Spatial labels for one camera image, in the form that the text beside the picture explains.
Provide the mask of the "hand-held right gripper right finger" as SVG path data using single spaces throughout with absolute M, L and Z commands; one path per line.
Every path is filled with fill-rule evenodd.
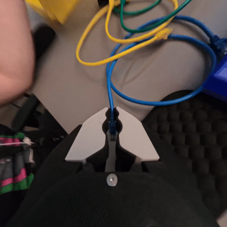
M 160 159 L 143 124 L 132 114 L 116 107 L 117 140 L 116 172 L 128 172 L 131 167 L 145 161 Z

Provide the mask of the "yellow plastic bin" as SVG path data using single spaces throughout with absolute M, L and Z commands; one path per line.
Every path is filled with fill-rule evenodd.
M 39 15 L 64 24 L 81 0 L 25 0 Z

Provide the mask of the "person's left forearm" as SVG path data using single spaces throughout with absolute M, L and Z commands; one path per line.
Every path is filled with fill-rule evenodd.
M 0 1 L 0 106 L 26 92 L 33 81 L 35 52 L 23 0 Z

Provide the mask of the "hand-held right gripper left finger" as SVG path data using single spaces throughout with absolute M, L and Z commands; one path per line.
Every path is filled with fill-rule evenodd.
M 65 157 L 66 162 L 91 164 L 96 172 L 105 172 L 109 157 L 108 111 L 105 107 L 82 124 Z

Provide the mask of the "person's striped clothing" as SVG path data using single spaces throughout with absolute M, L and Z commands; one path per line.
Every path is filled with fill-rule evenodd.
M 0 194 L 30 187 L 35 167 L 33 142 L 24 135 L 0 136 Z

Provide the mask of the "black chair base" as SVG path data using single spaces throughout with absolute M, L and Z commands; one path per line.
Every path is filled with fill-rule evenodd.
M 24 133 L 33 142 L 42 139 L 63 140 L 68 135 L 67 132 L 46 108 L 43 112 L 37 110 L 40 104 L 35 95 L 28 96 L 22 106 L 18 106 L 19 110 L 12 121 L 11 129 Z

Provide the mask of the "black foam pad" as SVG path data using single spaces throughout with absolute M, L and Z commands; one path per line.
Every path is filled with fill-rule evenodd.
M 142 120 L 197 178 L 209 211 L 227 211 L 227 103 L 205 93 L 168 106 L 154 107 Z

